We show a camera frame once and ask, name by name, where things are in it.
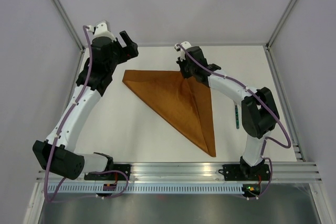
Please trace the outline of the orange-brown cloth napkin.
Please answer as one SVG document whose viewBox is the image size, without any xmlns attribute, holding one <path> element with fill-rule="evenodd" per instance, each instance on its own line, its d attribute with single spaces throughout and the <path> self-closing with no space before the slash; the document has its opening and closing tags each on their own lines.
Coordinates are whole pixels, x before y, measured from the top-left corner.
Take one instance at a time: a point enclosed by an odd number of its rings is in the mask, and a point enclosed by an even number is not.
<svg viewBox="0 0 336 224">
<path fill-rule="evenodd" d="M 216 157 L 209 87 L 179 71 L 126 70 L 122 82 L 191 143 Z"/>
</svg>

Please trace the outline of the fork with teal handle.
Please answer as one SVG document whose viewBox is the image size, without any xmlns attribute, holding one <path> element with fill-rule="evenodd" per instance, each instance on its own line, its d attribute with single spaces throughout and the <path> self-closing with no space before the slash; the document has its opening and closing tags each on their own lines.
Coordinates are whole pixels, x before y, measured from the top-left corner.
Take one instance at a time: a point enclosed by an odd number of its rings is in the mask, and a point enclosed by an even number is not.
<svg viewBox="0 0 336 224">
<path fill-rule="evenodd" d="M 238 105 L 236 103 L 234 103 L 235 106 L 235 122 L 236 122 L 236 129 L 239 129 L 239 109 L 238 109 Z"/>
</svg>

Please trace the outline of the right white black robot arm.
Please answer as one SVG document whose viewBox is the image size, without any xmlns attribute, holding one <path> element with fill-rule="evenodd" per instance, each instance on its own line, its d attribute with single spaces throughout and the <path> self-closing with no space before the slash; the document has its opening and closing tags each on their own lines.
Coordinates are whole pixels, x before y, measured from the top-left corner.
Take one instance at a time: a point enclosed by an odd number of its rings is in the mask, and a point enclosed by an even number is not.
<svg viewBox="0 0 336 224">
<path fill-rule="evenodd" d="M 249 88 L 228 76 L 220 66 L 208 64 L 199 46 L 184 42 L 176 44 L 174 49 L 180 52 L 176 63 L 185 79 L 193 77 L 240 106 L 241 124 L 247 133 L 247 141 L 239 161 L 239 172 L 245 179 L 254 178 L 265 163 L 262 156 L 266 137 L 276 126 L 274 117 L 279 116 L 272 92 L 268 88 Z"/>
</svg>

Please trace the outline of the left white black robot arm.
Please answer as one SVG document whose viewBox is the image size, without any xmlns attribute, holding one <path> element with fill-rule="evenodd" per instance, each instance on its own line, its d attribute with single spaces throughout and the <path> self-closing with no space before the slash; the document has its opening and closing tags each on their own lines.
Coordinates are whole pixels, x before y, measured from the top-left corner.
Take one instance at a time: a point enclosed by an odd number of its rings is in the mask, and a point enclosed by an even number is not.
<svg viewBox="0 0 336 224">
<path fill-rule="evenodd" d="M 75 148 L 88 116 L 111 84 L 117 65 L 139 54 L 137 44 L 126 31 L 121 31 L 120 36 L 125 46 L 106 32 L 94 33 L 72 99 L 53 131 L 44 141 L 33 144 L 33 153 L 46 176 L 53 173 L 71 180 L 82 173 L 97 173 L 104 180 L 114 176 L 111 156 L 98 152 L 76 154 Z"/>
</svg>

